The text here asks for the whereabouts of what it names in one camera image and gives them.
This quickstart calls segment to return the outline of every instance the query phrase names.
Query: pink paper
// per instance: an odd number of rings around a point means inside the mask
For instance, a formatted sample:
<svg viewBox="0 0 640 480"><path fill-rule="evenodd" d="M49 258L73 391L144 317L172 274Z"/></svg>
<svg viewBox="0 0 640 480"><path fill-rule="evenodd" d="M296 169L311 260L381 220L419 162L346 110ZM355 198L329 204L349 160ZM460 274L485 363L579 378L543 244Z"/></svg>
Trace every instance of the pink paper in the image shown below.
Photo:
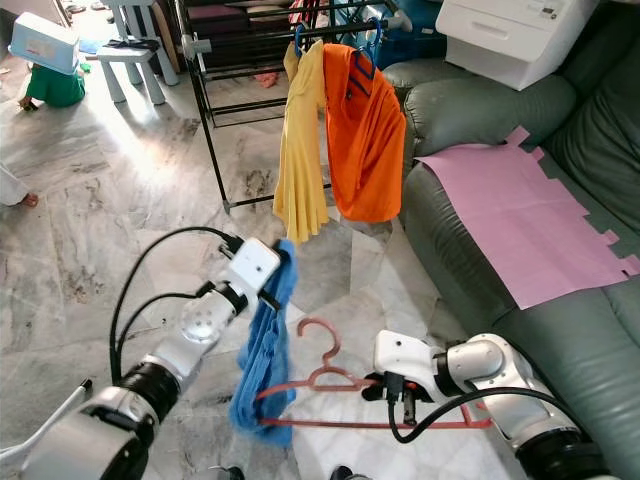
<svg viewBox="0 0 640 480"><path fill-rule="evenodd" d="M459 145L419 158L438 176L465 227L521 309L640 273L635 256L620 259L588 211L559 180L549 179L540 149L518 147L522 127L506 145Z"/></svg>

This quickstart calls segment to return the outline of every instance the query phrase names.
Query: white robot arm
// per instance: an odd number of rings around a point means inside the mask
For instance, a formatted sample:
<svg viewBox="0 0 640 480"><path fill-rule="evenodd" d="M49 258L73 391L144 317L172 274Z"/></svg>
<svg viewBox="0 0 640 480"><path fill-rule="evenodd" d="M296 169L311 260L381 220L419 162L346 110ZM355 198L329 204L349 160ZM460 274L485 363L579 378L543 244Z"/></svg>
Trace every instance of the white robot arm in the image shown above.
<svg viewBox="0 0 640 480"><path fill-rule="evenodd" d="M23 480L138 480L160 423L197 376L222 332L280 264L249 239L215 279L217 288L184 308L180 325L117 386L108 387L55 423L22 468Z"/></svg>
<svg viewBox="0 0 640 480"><path fill-rule="evenodd" d="M139 480L160 424L196 378L203 357L233 318L256 306L279 264L279 255L262 242L244 242L215 279L215 290L187 304L177 329L116 386L102 390L46 433L44 428L38 432L21 478ZM534 480L615 480L597 446L550 397L526 359L497 335L478 335L445 351L383 330L376 338L374 366L384 374L392 426L393 404L405 381L420 385L426 392L423 397L443 404L441 408L475 394L484 399L502 436ZM496 395L496 387L520 394ZM547 401L523 392L547 395ZM400 442L408 443L424 428L426 422L421 422L406 437L392 430ZM0 465L11 455L0 452Z"/></svg>
<svg viewBox="0 0 640 480"><path fill-rule="evenodd" d="M391 397L390 422L404 381L422 386L439 404L477 391L500 434L534 480L614 480L597 446L581 431L533 375L529 362L498 335L481 334L446 351L406 335L381 331L375 343L374 367L384 374ZM498 388L524 389L519 395ZM549 403L526 393L549 396ZM408 443L420 432L402 437Z"/></svg>

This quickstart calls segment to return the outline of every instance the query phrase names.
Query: stool leg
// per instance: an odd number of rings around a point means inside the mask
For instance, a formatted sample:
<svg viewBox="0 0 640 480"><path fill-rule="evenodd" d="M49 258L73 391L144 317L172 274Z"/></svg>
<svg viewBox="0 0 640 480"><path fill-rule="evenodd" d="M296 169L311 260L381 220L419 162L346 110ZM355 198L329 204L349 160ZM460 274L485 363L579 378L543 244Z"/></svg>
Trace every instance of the stool leg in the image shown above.
<svg viewBox="0 0 640 480"><path fill-rule="evenodd" d="M156 80L156 77L153 75L153 71L151 70L151 65L149 65L149 62L143 62L140 64L140 68L142 68L144 83L147 84L147 91L149 92L149 98L151 99L154 105L162 105L164 103L164 94L160 89L158 80Z"/></svg>
<svg viewBox="0 0 640 480"><path fill-rule="evenodd" d="M162 46L156 51L156 55L158 55L158 61L160 62L160 68L162 69L162 76L164 77L164 83L172 87L173 85L177 85L179 83L178 76L176 72L173 71L173 67L171 66L171 62L169 61L169 57L167 56L167 52L164 51Z"/></svg>
<svg viewBox="0 0 640 480"><path fill-rule="evenodd" d="M129 82L131 85L140 85L142 83L142 77L138 71L138 66L135 63L125 63L127 67L127 75L129 76Z"/></svg>
<svg viewBox="0 0 640 480"><path fill-rule="evenodd" d="M104 61L100 61L100 64L102 65L104 78L107 81L107 88L109 88L111 100L113 101L113 103L125 102L127 100L127 97L125 97L124 93L122 92L120 83L118 83L118 79L116 78L116 75L115 73L113 73L113 69L111 68L111 64Z"/></svg>

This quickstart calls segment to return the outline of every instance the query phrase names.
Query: black metal rack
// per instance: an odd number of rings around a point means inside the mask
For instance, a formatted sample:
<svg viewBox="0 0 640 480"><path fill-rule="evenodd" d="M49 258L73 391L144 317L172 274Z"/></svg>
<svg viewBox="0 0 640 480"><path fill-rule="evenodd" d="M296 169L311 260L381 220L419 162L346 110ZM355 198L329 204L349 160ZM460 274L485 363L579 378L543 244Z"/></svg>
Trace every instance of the black metal rack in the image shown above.
<svg viewBox="0 0 640 480"><path fill-rule="evenodd" d="M241 1L243 0L224 0L224 2L221 0L212 0L211 3L224 3L225 5L229 5ZM193 24L189 18L189 12L185 7L184 0L176 0L175 5L178 24L182 35L183 53L189 70L189 75L191 77L191 83L193 84L196 103L204 128L209 153L211 154L211 161L213 163L213 169L220 189L224 209L228 214L233 207L272 200L274 198L273 195L265 195L239 201L232 201L227 197L224 181L220 172L220 166L215 153L211 129L282 118L284 113L267 118L256 118L225 125L216 124L216 117L221 115L284 106L287 103L286 97L238 103L234 105L213 106L209 95L207 94L206 84L216 80L249 77L261 73L284 71L282 58L284 51L286 50L286 45L295 38L295 32L292 28L295 28L297 24L288 24L286 30L266 30L260 33L248 32L247 34L242 35L221 35L221 38L215 39L198 39L194 33ZM318 37L323 38L325 42L335 43L338 35L375 30L378 28L378 23L383 30L388 28L411 28L409 20L406 16L403 16L402 12L398 10L392 0L348 0L347 3L335 3L335 0L329 0L328 5L320 5L320 0L308 0L307 5L308 6L305 7L282 8L271 11L247 13L244 18L248 17L249 19L252 19L282 15L288 16L292 13L303 14L307 20L310 19L310 21L307 22L309 28L303 30L298 37L301 40L306 41L307 46L310 46L313 38ZM354 19L357 17L360 10L369 5L385 5L395 15L393 18L380 20L378 23L354 23ZM347 10L349 12L348 21L344 25L336 24L335 12L339 9L350 9ZM327 27L316 27L317 15L318 12L321 11L329 12L329 25ZM237 18L237 16L221 16L216 18L215 21L230 21ZM231 52L231 49L234 47L245 47L246 50L243 54L224 56L224 61L220 64L215 64L210 67L205 66L203 55L210 55L212 52L213 54L216 52ZM328 188L330 187L330 184L327 184L324 187Z"/></svg>

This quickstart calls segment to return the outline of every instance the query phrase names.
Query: gray leather sofa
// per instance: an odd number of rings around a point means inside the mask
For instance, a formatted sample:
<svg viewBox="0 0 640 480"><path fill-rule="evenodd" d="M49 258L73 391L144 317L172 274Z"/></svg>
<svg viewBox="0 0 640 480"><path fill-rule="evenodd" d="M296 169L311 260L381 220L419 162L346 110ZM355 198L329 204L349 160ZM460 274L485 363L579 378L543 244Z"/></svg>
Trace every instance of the gray leather sofa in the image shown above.
<svg viewBox="0 0 640 480"><path fill-rule="evenodd" d="M624 480L640 479L640 277L519 310L435 175L413 158L461 143L500 143L517 125L541 165L640 256L640 6L607 5L563 68L515 92L427 59L385 70L404 102L402 221L420 261L468 334L520 348L567 402Z"/></svg>

